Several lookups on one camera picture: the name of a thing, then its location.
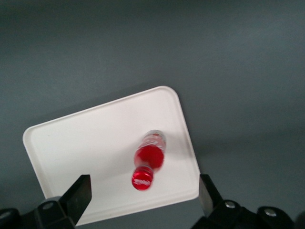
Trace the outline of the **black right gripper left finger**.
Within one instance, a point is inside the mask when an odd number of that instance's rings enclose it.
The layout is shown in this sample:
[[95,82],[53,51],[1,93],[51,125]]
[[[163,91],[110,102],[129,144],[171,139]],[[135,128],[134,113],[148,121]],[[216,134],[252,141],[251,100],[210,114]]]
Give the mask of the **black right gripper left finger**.
[[35,209],[37,228],[76,228],[91,199],[91,176],[81,175],[61,197],[50,198]]

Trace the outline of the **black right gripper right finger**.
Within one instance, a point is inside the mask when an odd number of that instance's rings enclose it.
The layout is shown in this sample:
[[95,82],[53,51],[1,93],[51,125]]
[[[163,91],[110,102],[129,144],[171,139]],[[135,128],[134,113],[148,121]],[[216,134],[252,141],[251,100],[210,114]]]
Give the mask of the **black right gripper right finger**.
[[256,214],[233,200],[223,199],[207,174],[199,178],[199,200],[203,216],[193,229],[256,229]]

